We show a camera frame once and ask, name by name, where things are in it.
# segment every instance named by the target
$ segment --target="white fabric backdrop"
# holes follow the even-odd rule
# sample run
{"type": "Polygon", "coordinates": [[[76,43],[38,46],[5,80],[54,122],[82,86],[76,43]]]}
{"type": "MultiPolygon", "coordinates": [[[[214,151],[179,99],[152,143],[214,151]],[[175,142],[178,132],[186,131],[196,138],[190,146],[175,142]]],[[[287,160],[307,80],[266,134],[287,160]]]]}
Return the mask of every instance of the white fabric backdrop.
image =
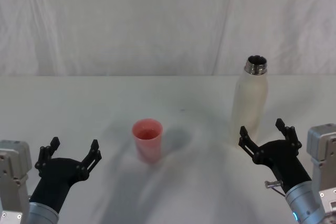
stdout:
{"type": "Polygon", "coordinates": [[[336,73],[336,0],[0,0],[1,75],[336,73]]]}

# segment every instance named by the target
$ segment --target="white table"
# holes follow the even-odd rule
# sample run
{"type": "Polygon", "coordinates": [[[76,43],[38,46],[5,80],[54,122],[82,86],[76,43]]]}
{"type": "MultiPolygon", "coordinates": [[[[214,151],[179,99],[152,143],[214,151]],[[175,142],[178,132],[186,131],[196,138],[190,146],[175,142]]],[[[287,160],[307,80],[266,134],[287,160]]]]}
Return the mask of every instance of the white table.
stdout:
{"type": "MultiPolygon", "coordinates": [[[[82,160],[97,138],[102,161],[73,186],[60,224],[295,223],[286,201],[265,180],[266,166],[225,144],[237,77],[0,78],[0,138],[30,144],[33,163],[53,136],[54,157],[82,160]],[[165,158],[138,161],[132,124],[164,126],[165,158]]],[[[309,127],[336,122],[336,77],[270,76],[260,143],[280,139],[277,118],[294,125],[306,153],[309,127]]],[[[33,168],[28,189],[39,181],[33,168]]]]}

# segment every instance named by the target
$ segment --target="pink plastic cup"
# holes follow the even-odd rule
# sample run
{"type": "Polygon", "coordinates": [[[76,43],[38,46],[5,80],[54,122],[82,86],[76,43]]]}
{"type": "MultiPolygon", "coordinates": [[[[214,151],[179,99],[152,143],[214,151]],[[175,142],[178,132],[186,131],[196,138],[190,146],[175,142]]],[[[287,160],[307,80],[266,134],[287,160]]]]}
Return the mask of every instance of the pink plastic cup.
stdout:
{"type": "Polygon", "coordinates": [[[154,119],[137,121],[132,128],[138,157],[147,163],[155,163],[161,158],[161,137],[163,127],[154,119]]]}

